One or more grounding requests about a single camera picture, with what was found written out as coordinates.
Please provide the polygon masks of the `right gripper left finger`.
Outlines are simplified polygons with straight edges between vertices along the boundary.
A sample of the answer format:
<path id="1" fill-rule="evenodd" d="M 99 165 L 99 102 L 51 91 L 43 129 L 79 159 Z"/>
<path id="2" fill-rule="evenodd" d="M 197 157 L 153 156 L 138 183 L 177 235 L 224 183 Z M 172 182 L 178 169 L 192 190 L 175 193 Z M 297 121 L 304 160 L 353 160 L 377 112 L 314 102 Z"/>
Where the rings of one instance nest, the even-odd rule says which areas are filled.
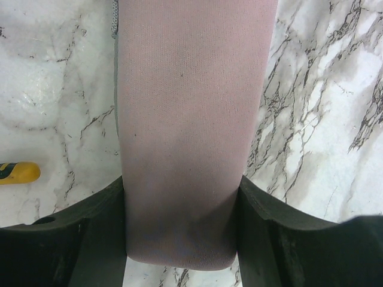
<path id="1" fill-rule="evenodd" d="M 1 286 L 122 286 L 124 190 L 103 190 L 31 225 L 1 229 Z"/>

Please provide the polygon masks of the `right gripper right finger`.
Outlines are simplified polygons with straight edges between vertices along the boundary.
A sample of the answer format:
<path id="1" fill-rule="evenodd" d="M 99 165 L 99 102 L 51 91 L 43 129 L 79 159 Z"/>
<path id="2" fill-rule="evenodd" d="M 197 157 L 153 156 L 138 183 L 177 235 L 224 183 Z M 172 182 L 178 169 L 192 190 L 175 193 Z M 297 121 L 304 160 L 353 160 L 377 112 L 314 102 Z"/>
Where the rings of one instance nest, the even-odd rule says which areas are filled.
<path id="1" fill-rule="evenodd" d="M 244 286 L 381 286 L 382 217 L 337 224 L 308 215 L 242 178 L 238 258 Z"/>

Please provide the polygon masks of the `pink zippered umbrella case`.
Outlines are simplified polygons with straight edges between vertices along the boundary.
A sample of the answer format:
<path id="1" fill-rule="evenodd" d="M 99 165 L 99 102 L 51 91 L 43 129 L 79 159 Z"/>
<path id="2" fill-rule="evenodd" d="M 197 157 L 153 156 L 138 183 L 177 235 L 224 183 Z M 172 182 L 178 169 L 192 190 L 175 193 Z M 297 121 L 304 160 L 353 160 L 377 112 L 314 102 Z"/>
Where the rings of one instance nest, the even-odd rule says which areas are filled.
<path id="1" fill-rule="evenodd" d="M 119 1 L 117 121 L 132 260 L 221 270 L 276 1 Z"/>

